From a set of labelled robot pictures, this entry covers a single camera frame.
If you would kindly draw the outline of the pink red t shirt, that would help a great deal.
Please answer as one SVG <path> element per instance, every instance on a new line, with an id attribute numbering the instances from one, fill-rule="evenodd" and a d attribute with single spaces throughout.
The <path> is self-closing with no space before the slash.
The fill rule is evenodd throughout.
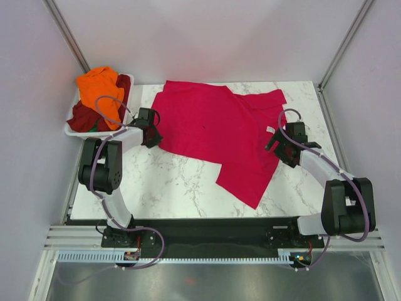
<path id="1" fill-rule="evenodd" d="M 280 89 L 238 95 L 227 86 L 167 81 L 152 108 L 161 116 L 160 148 L 220 164 L 217 185 L 255 209 L 278 166 L 266 151 L 286 104 Z"/>

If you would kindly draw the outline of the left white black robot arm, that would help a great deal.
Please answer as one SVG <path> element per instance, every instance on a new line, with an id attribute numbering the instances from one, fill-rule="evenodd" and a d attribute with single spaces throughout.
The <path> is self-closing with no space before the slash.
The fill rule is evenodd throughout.
<path id="1" fill-rule="evenodd" d="M 89 137 L 84 142 L 78 180 L 99 200 L 106 214 L 107 225 L 98 231 L 103 248 L 153 248 L 159 241 L 154 230 L 135 224 L 120 190 L 123 153 L 137 146 L 158 146 L 162 141 L 159 123 L 156 110 L 140 108 L 138 116 L 114 134 L 104 139 Z"/>

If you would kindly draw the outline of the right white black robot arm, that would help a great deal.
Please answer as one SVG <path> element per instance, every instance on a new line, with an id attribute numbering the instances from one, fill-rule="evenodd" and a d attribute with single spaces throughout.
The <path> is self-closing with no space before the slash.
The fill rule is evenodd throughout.
<path id="1" fill-rule="evenodd" d="M 287 231 L 288 242 L 303 246 L 310 235 L 341 236 L 362 242 L 376 227 L 372 182 L 355 177 L 329 159 L 321 146 L 310 142 L 303 122 L 287 123 L 266 145 L 267 151 L 291 168 L 308 171 L 323 187 L 321 211 L 300 216 Z"/>

